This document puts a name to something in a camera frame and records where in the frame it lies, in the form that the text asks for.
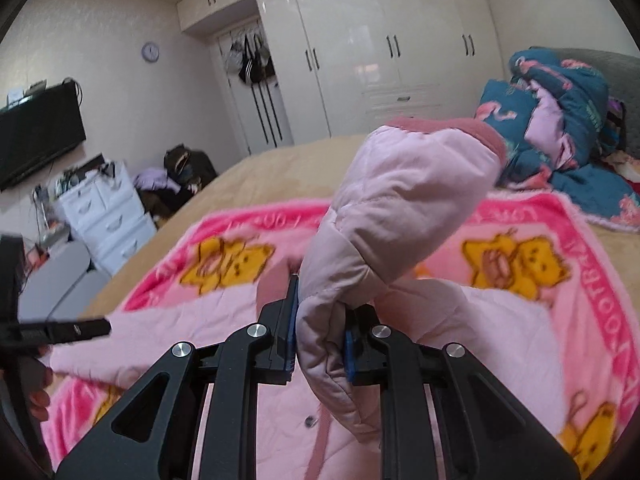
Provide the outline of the person's left hand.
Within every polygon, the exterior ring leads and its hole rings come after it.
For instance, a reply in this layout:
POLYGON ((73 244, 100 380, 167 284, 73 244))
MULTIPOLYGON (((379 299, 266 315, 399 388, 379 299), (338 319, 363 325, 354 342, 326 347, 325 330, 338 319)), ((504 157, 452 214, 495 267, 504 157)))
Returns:
POLYGON ((53 372, 39 358, 21 356, 1 369, 6 386, 8 410, 19 422, 41 424, 50 418, 51 397, 48 388, 53 372))

